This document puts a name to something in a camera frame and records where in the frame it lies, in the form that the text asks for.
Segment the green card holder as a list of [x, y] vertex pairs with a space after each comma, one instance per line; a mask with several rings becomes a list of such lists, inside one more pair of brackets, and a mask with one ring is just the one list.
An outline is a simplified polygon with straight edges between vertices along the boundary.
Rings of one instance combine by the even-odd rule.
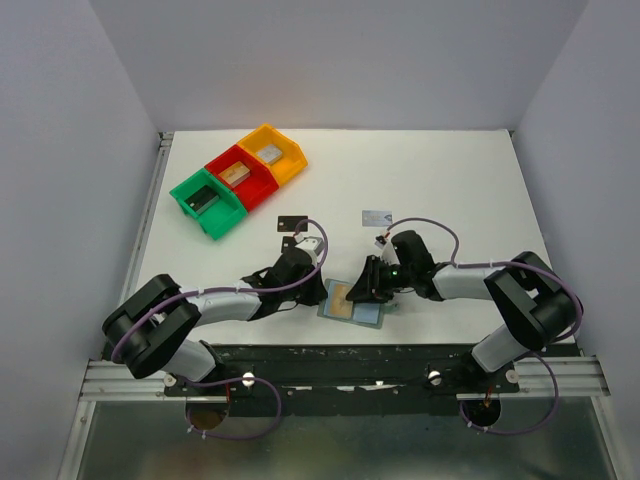
[[353, 285], [346, 281], [326, 279], [324, 287], [327, 291], [327, 298], [322, 300], [318, 306], [317, 316], [320, 318], [359, 327], [381, 329], [384, 318], [399, 309], [397, 301], [385, 304], [347, 301], [346, 294]]

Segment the gold credit card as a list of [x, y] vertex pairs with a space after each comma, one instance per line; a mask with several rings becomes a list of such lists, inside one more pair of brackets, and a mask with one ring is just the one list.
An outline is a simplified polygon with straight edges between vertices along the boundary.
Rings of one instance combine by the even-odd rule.
[[349, 320], [353, 314], [353, 303], [346, 299], [352, 288], [351, 284], [331, 282], [328, 288], [323, 313], [330, 318]]

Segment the dark credit card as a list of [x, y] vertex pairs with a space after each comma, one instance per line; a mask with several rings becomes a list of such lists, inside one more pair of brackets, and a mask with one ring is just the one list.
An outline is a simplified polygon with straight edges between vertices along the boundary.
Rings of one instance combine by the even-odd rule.
[[[296, 231], [296, 227], [308, 219], [306, 215], [280, 215], [277, 217], [277, 231], [281, 233], [292, 233]], [[300, 231], [307, 232], [308, 227], [304, 223], [300, 227]]]
[[284, 236], [281, 241], [281, 251], [284, 252], [288, 248], [295, 247], [297, 241], [293, 236]]

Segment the white VIP card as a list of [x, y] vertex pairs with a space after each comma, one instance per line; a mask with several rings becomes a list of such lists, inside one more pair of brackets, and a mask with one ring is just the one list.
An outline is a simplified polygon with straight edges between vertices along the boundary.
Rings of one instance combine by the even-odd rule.
[[393, 214], [386, 210], [363, 210], [361, 224], [363, 227], [388, 227], [393, 224]]

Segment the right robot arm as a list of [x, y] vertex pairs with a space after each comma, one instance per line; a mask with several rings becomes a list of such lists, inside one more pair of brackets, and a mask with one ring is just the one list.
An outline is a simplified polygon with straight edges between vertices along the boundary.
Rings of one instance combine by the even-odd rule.
[[474, 345], [456, 370], [471, 391], [485, 390], [506, 364], [558, 340], [583, 313], [577, 296], [531, 251], [506, 262], [468, 266], [436, 262], [413, 230], [394, 235], [391, 246], [397, 261], [368, 256], [346, 300], [384, 304], [400, 291], [412, 289], [436, 302], [493, 301], [503, 325]]

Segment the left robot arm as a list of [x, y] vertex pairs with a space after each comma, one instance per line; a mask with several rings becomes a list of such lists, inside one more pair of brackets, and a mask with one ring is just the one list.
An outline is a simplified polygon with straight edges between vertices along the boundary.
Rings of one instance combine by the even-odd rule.
[[136, 379], [165, 372], [187, 379], [201, 395], [214, 393], [223, 363], [204, 340], [188, 335], [197, 327], [225, 321], [254, 321], [282, 305], [316, 306], [327, 299], [317, 251], [289, 247], [276, 263], [228, 287], [202, 291], [179, 285], [168, 274], [149, 280], [103, 323], [110, 359]]

